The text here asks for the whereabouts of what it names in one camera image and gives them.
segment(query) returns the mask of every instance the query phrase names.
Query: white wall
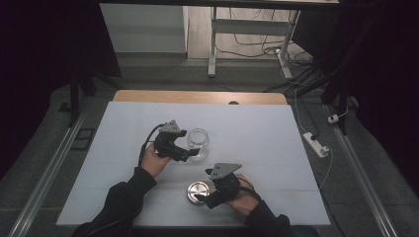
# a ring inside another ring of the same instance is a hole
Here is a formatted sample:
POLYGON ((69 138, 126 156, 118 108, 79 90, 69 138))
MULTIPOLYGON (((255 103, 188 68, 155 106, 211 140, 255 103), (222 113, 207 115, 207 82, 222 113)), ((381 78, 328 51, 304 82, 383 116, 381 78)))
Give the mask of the white wall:
POLYGON ((101 4, 115 52, 186 52, 185 8, 101 4))

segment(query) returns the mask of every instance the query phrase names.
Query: metal lid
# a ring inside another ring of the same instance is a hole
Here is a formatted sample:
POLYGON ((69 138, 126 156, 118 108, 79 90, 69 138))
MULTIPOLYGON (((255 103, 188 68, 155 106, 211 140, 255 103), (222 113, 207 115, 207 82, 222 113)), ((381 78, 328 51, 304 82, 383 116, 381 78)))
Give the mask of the metal lid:
POLYGON ((188 200, 195 205, 202 205, 205 204, 203 201, 199 201, 195 195, 202 195, 202 196, 208 196, 210 194, 210 187, 202 182, 193 182, 188 187, 188 200))

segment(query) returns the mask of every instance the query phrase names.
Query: wooden board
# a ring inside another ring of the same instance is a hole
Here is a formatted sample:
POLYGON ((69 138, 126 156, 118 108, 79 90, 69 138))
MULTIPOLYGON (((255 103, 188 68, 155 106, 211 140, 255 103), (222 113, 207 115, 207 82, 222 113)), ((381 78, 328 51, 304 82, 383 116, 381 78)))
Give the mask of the wooden board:
POLYGON ((283 94, 241 93, 241 92, 198 92, 198 91, 139 91, 120 90, 114 96, 115 102, 188 103, 239 105, 286 105, 283 94))

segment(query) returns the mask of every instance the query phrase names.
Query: clear glass container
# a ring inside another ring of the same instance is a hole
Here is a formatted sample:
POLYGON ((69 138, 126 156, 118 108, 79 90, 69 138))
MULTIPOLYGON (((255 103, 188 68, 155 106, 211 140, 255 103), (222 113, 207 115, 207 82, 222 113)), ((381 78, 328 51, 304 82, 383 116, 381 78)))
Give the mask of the clear glass container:
POLYGON ((200 153, 196 156, 191 156, 189 160, 202 161, 209 155, 208 145, 210 143, 210 137, 205 130, 202 128, 195 128, 189 132, 188 145, 191 149, 201 148, 200 153))

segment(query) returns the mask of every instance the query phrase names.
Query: white power strip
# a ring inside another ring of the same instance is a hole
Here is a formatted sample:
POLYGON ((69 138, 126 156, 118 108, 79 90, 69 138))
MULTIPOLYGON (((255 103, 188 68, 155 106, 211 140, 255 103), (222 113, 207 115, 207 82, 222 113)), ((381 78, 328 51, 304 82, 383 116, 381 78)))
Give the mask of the white power strip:
POLYGON ((329 151, 329 148, 327 146, 321 146, 320 143, 317 141, 317 139, 311 140, 311 132, 307 132, 302 135, 302 137, 305 138, 305 141, 311 146, 311 148, 314 150, 318 158, 324 158, 329 155, 327 153, 329 151))

